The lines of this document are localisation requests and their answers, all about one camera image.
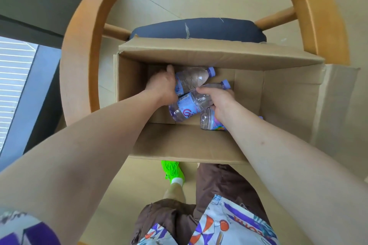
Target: shirt sleeve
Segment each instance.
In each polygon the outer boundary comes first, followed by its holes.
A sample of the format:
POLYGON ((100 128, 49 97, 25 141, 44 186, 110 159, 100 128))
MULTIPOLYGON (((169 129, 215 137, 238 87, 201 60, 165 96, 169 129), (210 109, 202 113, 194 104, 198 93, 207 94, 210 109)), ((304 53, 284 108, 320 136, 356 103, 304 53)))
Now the shirt sleeve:
POLYGON ((0 245, 60 245, 53 230, 35 217, 0 208, 0 245))

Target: hand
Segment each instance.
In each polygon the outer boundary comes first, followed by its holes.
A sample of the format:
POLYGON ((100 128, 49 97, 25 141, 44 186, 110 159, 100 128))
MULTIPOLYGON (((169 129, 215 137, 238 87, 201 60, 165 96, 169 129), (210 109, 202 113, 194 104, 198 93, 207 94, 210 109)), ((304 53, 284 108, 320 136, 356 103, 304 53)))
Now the hand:
POLYGON ((226 111, 229 105, 235 102, 234 91, 231 89, 223 90, 210 87, 197 87, 196 89, 200 94, 208 94, 211 96, 214 102, 214 116, 217 120, 223 123, 226 111))
POLYGON ((166 71, 160 71, 148 80, 146 90, 156 92, 159 98, 159 106, 165 106, 178 100, 175 93, 175 85, 174 67, 168 65, 166 71))

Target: plastic water bottle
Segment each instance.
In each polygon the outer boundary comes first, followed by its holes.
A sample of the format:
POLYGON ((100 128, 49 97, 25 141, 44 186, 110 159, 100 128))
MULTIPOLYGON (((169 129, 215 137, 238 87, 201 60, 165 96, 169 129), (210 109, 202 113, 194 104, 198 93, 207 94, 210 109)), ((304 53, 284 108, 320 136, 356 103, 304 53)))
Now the plastic water bottle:
POLYGON ((214 110, 211 108, 204 109, 200 113, 200 128, 203 130, 227 131, 224 124, 216 119, 214 110))
MULTIPOLYGON (((228 80, 223 80, 221 83, 209 83, 205 87, 214 87, 219 89, 230 89, 228 80)), ((196 90, 185 94, 179 98, 178 102, 168 106, 170 114, 175 121, 184 121, 187 118, 200 113, 205 108, 213 105, 210 95, 200 94, 196 90)))
POLYGON ((177 72, 175 74, 176 86, 175 93, 178 96, 184 95, 199 86, 202 86, 208 78, 212 78, 216 75, 214 68, 209 67, 199 68, 192 67, 188 70, 177 72))

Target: green shoe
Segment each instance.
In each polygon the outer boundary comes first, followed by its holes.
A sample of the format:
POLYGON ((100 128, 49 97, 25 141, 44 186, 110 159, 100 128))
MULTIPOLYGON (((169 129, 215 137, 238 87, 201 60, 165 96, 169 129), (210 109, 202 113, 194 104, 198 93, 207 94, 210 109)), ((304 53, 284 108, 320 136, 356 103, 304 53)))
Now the green shoe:
POLYGON ((179 167, 179 162, 161 161, 162 168, 166 173, 166 179, 170 179, 170 184, 173 178, 180 177, 185 182, 185 176, 179 167))

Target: navy blue seat cushion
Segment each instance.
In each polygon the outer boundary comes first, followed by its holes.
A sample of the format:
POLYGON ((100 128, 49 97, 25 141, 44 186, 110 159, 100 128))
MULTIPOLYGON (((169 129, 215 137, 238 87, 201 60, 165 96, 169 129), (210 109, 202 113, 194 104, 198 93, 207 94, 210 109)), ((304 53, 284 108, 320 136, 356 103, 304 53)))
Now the navy blue seat cushion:
POLYGON ((263 32, 249 20, 227 18, 198 18, 173 20, 141 26, 133 30, 144 38, 200 38, 260 43, 266 42, 263 32))

